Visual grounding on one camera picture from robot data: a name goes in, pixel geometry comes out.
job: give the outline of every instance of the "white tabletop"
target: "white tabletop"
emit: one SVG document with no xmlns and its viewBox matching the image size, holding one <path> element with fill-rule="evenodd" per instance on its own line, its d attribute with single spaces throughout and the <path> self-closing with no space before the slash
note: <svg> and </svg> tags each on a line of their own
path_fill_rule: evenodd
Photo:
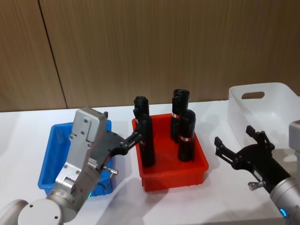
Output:
<svg viewBox="0 0 300 225">
<path fill-rule="evenodd" d="M 233 151 L 240 150 L 227 123 L 228 101 L 190 103 L 196 113 L 195 132 L 210 164 L 203 184 L 146 193 L 139 176 L 136 150 L 116 157 L 120 184 L 110 195 L 89 198 L 68 225 L 250 225 L 284 224 L 281 214 L 260 188 L 247 186 L 255 178 L 236 171 L 215 156 L 219 136 Z M 96 108 L 108 111 L 112 131 L 132 133 L 133 106 Z M 170 113 L 171 104 L 151 105 L 150 114 Z M 75 109 L 0 113 L 0 209 L 10 201 L 45 198 L 38 188 L 50 128 L 72 122 Z"/>
</svg>

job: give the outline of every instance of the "black cylinder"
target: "black cylinder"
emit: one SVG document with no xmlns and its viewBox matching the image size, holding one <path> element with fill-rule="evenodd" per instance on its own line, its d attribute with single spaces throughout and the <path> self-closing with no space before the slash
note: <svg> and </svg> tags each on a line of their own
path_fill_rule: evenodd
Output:
<svg viewBox="0 0 300 225">
<path fill-rule="evenodd" d="M 142 165 L 150 167 L 155 164 L 154 142 L 152 119 L 147 114 L 142 114 L 138 118 L 138 133 L 142 135 L 142 141 L 139 143 L 142 157 Z"/>
<path fill-rule="evenodd" d="M 136 121 L 138 118 L 143 115 L 149 115 L 149 102 L 148 99 L 144 96 L 137 96 L 134 100 L 135 108 L 133 113 L 135 115 Z"/>
<path fill-rule="evenodd" d="M 171 138 L 178 142 L 179 135 L 179 117 L 188 109 L 189 91 L 176 89 L 172 98 L 172 118 L 171 118 Z"/>
<path fill-rule="evenodd" d="M 192 110 L 187 109 L 180 115 L 178 148 L 180 161 L 188 162 L 194 159 L 195 122 L 196 115 Z"/>
</svg>

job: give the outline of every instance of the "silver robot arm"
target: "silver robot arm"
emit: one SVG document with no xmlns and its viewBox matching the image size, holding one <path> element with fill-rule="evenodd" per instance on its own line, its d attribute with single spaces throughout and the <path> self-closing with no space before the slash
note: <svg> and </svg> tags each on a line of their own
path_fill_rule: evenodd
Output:
<svg viewBox="0 0 300 225">
<path fill-rule="evenodd" d="M 297 156 L 297 178 L 287 178 L 278 183 L 270 193 L 287 224 L 300 225 L 300 120 L 289 126 L 289 146 Z"/>
<path fill-rule="evenodd" d="M 127 139 L 105 131 L 107 116 L 85 107 L 76 112 L 71 145 L 66 163 L 55 180 L 55 187 L 46 199 L 27 203 L 11 202 L 0 211 L 0 224 L 7 225 L 62 225 L 73 220 L 106 170 L 111 157 L 126 155 L 141 140 L 137 131 Z"/>
</svg>

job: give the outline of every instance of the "wood grain wall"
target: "wood grain wall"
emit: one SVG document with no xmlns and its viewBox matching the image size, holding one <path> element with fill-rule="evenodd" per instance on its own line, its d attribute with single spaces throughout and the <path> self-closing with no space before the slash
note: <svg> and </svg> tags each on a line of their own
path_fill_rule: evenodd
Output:
<svg viewBox="0 0 300 225">
<path fill-rule="evenodd" d="M 226 99 L 234 85 L 300 94 L 298 0 L 41 0 L 69 107 Z"/>
<path fill-rule="evenodd" d="M 0 1 L 0 112 L 66 108 L 37 0 Z"/>
</svg>

